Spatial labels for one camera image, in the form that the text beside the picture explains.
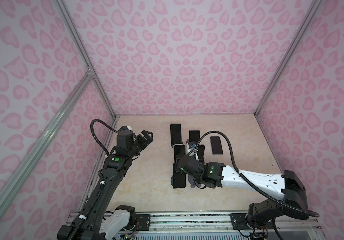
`metal rail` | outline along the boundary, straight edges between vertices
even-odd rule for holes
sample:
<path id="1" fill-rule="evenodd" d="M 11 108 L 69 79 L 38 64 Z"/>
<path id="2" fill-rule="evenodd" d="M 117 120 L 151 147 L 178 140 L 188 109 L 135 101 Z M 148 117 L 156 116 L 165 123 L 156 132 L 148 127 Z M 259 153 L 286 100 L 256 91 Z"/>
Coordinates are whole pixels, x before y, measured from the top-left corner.
<path id="1" fill-rule="evenodd" d="M 88 56 L 88 53 L 81 41 L 81 37 L 78 34 L 78 31 L 75 27 L 75 24 L 73 23 L 72 17 L 69 13 L 68 7 L 66 6 L 66 4 L 64 3 L 63 0 L 53 0 L 54 5 L 56 5 L 56 8 L 59 12 L 59 14 L 62 17 L 62 20 L 64 21 L 65 26 L 67 27 L 69 34 L 73 40 L 73 42 L 75 43 L 78 52 L 80 53 L 81 58 L 83 59 L 83 62 L 85 64 L 85 66 L 88 68 L 88 70 L 91 72 L 91 74 L 96 75 L 95 79 L 93 80 L 97 91 L 99 93 L 99 95 L 102 98 L 103 103 L 105 104 L 105 107 L 108 109 L 109 114 L 111 115 L 111 118 L 114 119 L 116 117 L 112 105 L 109 103 L 109 99 L 107 97 L 107 94 L 105 93 L 104 89 L 102 88 L 101 82 L 98 79 L 97 74 L 95 74 L 95 69 L 92 65 L 92 62 Z"/>
<path id="2" fill-rule="evenodd" d="M 83 77 L 0 192 L 0 220 L 93 78 L 90 73 Z"/>
<path id="3" fill-rule="evenodd" d="M 288 65 L 289 61 L 291 60 L 291 57 L 294 55 L 297 47 L 299 46 L 301 40 L 303 39 L 305 33 L 307 32 L 309 26 L 312 24 L 312 21 L 316 17 L 316 14 L 318 10 L 320 9 L 320 6 L 322 5 L 323 0 L 313 0 L 311 3 L 311 6 L 309 7 L 307 13 L 305 14 L 305 17 L 300 24 L 296 34 L 294 35 L 294 38 L 288 47 L 287 52 L 285 53 L 283 60 L 280 62 L 279 67 L 277 68 L 275 74 L 272 77 L 272 80 L 270 84 L 268 85 L 265 93 L 263 94 L 263 97 L 261 98 L 261 101 L 259 105 L 256 108 L 255 116 L 259 116 L 261 113 L 261 110 L 263 109 L 264 105 L 268 101 L 269 96 L 271 95 L 273 88 L 275 85 L 279 82 L 281 74 L 283 73 L 284 69 Z"/>
<path id="4" fill-rule="evenodd" d="M 238 231 L 233 230 L 230 214 L 246 214 L 247 211 L 202 211 L 202 212 L 137 212 L 137 214 L 150 214 L 149 231 L 141 231 L 137 237 L 150 237 L 157 239 L 158 236 L 178 236 L 199 234 L 199 236 L 208 236 L 213 234 L 231 234 L 237 235 Z M 77 213 L 70 214 L 67 225 L 70 225 Z M 325 240 L 320 223 L 316 218 L 308 220 L 297 220 L 287 216 L 281 216 L 276 219 L 276 225 L 281 232 L 297 232 L 301 236 L 311 236 L 312 240 Z M 251 232 L 252 230 L 242 230 L 242 232 Z M 275 234 L 273 229 L 268 229 L 270 234 Z"/>

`phone screen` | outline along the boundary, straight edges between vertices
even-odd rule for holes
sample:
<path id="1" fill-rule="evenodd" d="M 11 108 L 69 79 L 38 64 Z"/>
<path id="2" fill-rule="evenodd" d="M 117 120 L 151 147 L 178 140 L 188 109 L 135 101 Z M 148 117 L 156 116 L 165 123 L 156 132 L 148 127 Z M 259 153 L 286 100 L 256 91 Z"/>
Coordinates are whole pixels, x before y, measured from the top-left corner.
<path id="1" fill-rule="evenodd" d="M 205 145 L 199 144 L 199 145 L 198 145 L 197 156 L 198 156 L 198 157 L 203 157 L 203 156 L 204 156 L 204 150 L 205 150 Z"/>
<path id="2" fill-rule="evenodd" d="M 172 145 L 172 147 L 175 144 L 183 143 L 181 141 L 181 124 L 180 123 L 171 124 L 170 129 L 171 129 L 171 145 Z"/>
<path id="3" fill-rule="evenodd" d="M 189 141 L 198 142 L 200 139 L 200 130 L 189 130 Z"/>
<path id="4" fill-rule="evenodd" d="M 185 148 L 187 146 L 185 144 L 176 144 L 173 146 L 175 162 L 177 158 L 182 158 L 185 155 Z"/>
<path id="5" fill-rule="evenodd" d="M 211 137 L 211 147 L 213 155 L 223 154 L 223 147 L 221 146 L 220 137 Z"/>

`wire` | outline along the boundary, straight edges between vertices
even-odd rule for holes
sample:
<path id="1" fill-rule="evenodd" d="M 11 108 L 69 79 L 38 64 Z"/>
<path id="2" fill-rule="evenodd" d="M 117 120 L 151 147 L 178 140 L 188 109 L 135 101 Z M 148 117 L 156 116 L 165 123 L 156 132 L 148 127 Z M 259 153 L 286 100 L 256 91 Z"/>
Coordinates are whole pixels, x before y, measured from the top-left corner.
<path id="1" fill-rule="evenodd" d="M 102 181 L 104 179 L 102 173 L 99 171 L 98 172 L 98 176 L 100 177 L 100 180 Z M 92 211 L 92 209 L 94 208 L 95 204 L 97 203 L 102 190 L 104 188 L 104 184 L 100 184 L 100 187 L 95 195 L 95 197 L 93 198 L 91 204 L 89 205 L 88 209 L 85 211 L 85 213 L 83 214 L 86 218 L 88 217 L 90 211 Z M 79 228 L 82 226 L 82 224 L 84 223 L 85 219 L 80 218 L 79 221 L 77 222 L 77 224 L 74 226 L 74 228 L 72 229 L 72 231 L 70 232 L 69 236 L 68 236 L 68 240 L 73 240 L 73 238 L 76 236 Z"/>
<path id="2" fill-rule="evenodd" d="M 245 237 L 245 238 L 248 238 L 249 239 L 249 237 L 251 237 L 252 236 L 252 234 L 254 234 L 255 233 L 255 228 L 253 228 L 253 232 L 252 233 L 249 233 L 249 236 L 245 236 L 244 234 L 242 234 L 242 232 L 240 231 L 240 223 L 242 223 L 242 222 L 246 222 L 246 220 L 242 220 L 242 221 L 240 221 L 240 222 L 238 222 L 237 223 L 237 230 L 239 231 L 239 233 L 243 236 L 243 237 Z"/>
<path id="3" fill-rule="evenodd" d="M 137 231 L 138 226 L 139 226 L 139 222 L 135 222 L 135 226 L 136 226 L 136 228 L 133 230 L 133 232 L 131 232 L 130 234 L 127 234 L 127 235 L 132 235 L 134 232 Z"/>
<path id="4" fill-rule="evenodd" d="M 260 193 L 261 195 L 265 196 L 266 198 L 280 204 L 281 206 L 287 208 L 287 209 L 290 209 L 292 211 L 295 211 L 295 212 L 299 212 L 301 214 L 305 214 L 305 215 L 308 215 L 308 216 L 311 216 L 311 217 L 320 217 L 320 215 L 316 212 L 313 212 L 313 211 L 309 211 L 309 210 L 303 210 L 303 209 L 300 209 L 300 208 L 297 208 L 297 207 L 294 207 L 294 206 L 291 206 L 289 204 L 286 204 L 280 200 L 277 200 L 276 198 L 272 197 L 271 195 L 265 193 L 263 190 L 261 190 L 260 188 L 258 188 L 256 185 L 254 185 L 250 180 L 247 179 L 246 176 L 243 175 L 243 173 L 240 172 L 240 170 L 237 168 L 236 164 L 235 164 L 235 158 L 233 156 L 233 151 L 232 151 L 232 146 L 231 146 L 231 142 L 229 141 L 229 139 L 227 138 L 227 136 L 222 133 L 222 132 L 219 132 L 219 131 L 209 131 L 209 132 L 206 132 L 204 133 L 204 135 L 198 140 L 198 142 L 196 143 L 197 145 L 200 144 L 201 140 L 203 140 L 203 138 L 208 135 L 208 134 L 211 134 L 211 133 L 217 133 L 217 134 L 220 134 L 221 136 L 223 136 L 225 138 L 225 140 L 227 141 L 227 144 L 228 144 L 228 148 L 229 148 L 229 153 L 231 155 L 231 162 L 232 162 L 232 165 L 233 165 L 233 168 L 235 169 L 235 171 L 237 172 L 237 174 L 248 184 L 250 185 L 253 189 L 255 189 L 258 193 Z M 193 151 L 195 151 L 195 149 L 191 150 L 187 155 L 191 154 Z"/>
<path id="5" fill-rule="evenodd" d="M 115 133 L 118 133 L 118 132 L 116 130 L 114 130 L 113 128 L 111 128 L 106 122 L 104 122 L 100 119 L 93 119 L 92 122 L 90 122 L 90 132 L 92 133 L 93 138 L 98 143 L 98 145 L 104 150 L 104 152 L 107 154 L 107 156 L 109 156 L 109 152 L 108 152 L 107 148 L 98 140 L 98 138 L 95 134 L 95 130 L 93 128 L 93 125 L 95 122 L 102 123 L 105 127 L 109 128 L 111 131 L 113 131 Z"/>
<path id="6" fill-rule="evenodd" d="M 284 240 L 284 238 L 280 235 L 279 231 L 276 228 L 276 222 L 275 222 L 276 218 L 272 219 L 272 226 L 273 229 L 275 230 L 276 235 L 279 237 L 280 240 Z"/>
<path id="7" fill-rule="evenodd" d="M 196 180 L 194 179 L 194 183 L 195 183 L 195 185 L 196 185 L 196 187 L 198 187 L 199 189 L 204 189 L 204 188 L 206 188 L 207 186 L 204 186 L 204 187 L 199 187 L 197 184 L 196 184 Z"/>
<path id="8" fill-rule="evenodd" d="M 114 214 L 114 212 L 111 212 L 111 211 L 105 211 L 105 213 Z"/>
<path id="9" fill-rule="evenodd" d="M 138 159 L 139 157 L 140 157 L 140 154 L 138 154 L 138 156 L 136 158 L 132 159 L 132 161 Z"/>
<path id="10" fill-rule="evenodd" d="M 267 235 L 266 235 L 266 237 L 265 238 L 267 238 L 268 239 L 268 228 L 267 228 L 267 226 L 266 225 L 264 225 L 265 226 L 265 229 L 267 230 Z"/>

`pink leopard print wall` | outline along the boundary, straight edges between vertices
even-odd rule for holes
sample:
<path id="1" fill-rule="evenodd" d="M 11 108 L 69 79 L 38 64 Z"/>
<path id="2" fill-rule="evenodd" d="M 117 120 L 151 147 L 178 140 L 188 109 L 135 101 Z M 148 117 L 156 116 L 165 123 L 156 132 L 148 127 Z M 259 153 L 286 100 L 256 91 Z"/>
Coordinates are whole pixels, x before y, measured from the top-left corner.
<path id="1" fill-rule="evenodd" d="M 85 72 L 51 0 L 0 0 L 0 191 Z"/>
<path id="2" fill-rule="evenodd" d="M 344 240 L 344 1 L 326 1 L 258 121 L 327 238 Z"/>
<path id="3" fill-rule="evenodd" d="M 101 147 L 90 122 L 110 123 L 97 89 L 90 83 L 33 173 L 0 222 L 0 239 L 57 239 L 69 213 L 76 212 Z M 103 140 L 107 128 L 95 124 Z"/>
<path id="4" fill-rule="evenodd" d="M 116 114 L 254 113 L 311 0 L 65 0 Z"/>

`white robotic arm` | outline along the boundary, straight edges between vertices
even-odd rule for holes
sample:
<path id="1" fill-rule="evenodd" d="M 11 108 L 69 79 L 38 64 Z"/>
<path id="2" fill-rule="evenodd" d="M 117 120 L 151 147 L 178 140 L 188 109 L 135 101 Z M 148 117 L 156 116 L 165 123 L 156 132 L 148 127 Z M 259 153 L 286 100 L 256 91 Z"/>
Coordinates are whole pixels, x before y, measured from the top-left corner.
<path id="1" fill-rule="evenodd" d="M 278 200 L 284 199 L 284 193 L 282 193 L 281 190 L 285 189 L 285 181 L 280 174 L 263 174 L 244 170 L 240 170 L 240 172 L 267 194 Z M 238 187 L 255 191 L 237 174 L 235 169 L 229 165 L 223 168 L 222 176 L 223 179 L 221 180 L 221 184 L 223 187 Z"/>
<path id="2" fill-rule="evenodd" d="M 121 228 L 124 228 L 129 223 L 130 213 L 126 210 L 117 209 L 107 220 L 101 224 L 100 232 L 106 233 L 106 239 L 112 239 Z"/>

